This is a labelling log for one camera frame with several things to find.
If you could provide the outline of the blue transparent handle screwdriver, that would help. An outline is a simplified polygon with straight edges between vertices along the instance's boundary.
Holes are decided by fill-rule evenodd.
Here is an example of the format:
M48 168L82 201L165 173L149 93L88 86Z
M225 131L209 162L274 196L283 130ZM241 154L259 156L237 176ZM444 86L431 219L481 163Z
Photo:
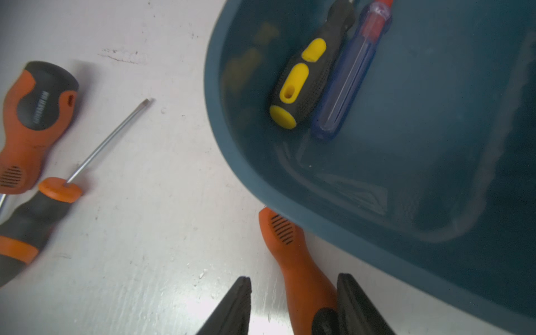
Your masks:
M374 59L378 43L392 23L392 1L372 1L360 14L311 120L311 135L331 140L340 131Z

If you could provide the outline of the orange handle long screwdriver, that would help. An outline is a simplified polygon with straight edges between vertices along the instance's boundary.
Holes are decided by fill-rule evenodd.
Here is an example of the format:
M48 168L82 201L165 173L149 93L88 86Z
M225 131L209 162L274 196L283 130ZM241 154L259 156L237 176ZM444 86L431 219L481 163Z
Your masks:
M259 212L259 223L283 274L293 332L331 334L328 325L337 317L336 288L311 257L304 231L268 207Z

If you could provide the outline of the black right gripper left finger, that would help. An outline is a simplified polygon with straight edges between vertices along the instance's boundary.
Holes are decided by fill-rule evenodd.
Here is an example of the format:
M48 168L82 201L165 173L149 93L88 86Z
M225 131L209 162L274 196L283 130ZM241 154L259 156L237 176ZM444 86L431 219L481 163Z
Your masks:
M240 276L215 308L197 335L248 334L251 317L251 279Z

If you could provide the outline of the black orange collar screwdriver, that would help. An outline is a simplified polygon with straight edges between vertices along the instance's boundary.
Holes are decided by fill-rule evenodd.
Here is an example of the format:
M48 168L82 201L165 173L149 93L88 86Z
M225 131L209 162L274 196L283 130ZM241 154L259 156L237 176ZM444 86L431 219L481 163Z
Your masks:
M39 184L36 194L21 204L1 224L1 286L5 286L25 270L45 248L54 227L80 199L82 189L75 180L89 164L153 99L146 99L93 152L67 179L49 177Z

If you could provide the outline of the orange black handle screwdriver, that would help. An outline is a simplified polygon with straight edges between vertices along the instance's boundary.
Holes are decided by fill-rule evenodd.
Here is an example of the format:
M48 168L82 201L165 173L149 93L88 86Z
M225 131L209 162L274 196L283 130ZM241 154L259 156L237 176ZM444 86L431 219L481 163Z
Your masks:
M73 121L78 89L73 75L45 61L27 63L9 89L3 107L2 205L38 181L48 152Z

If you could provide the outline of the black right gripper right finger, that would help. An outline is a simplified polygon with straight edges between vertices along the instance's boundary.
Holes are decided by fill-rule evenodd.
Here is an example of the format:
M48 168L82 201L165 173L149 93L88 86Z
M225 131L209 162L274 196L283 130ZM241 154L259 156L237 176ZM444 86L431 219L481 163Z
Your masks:
M339 274L337 294L340 334L395 335L351 274Z

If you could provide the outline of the black yellow grip screwdriver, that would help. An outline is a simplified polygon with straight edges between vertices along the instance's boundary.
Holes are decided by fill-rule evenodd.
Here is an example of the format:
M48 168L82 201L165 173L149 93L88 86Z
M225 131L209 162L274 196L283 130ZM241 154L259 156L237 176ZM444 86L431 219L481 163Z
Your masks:
M269 115L278 126L293 129L312 112L355 20L352 1L335 1L310 41L290 57L269 106Z

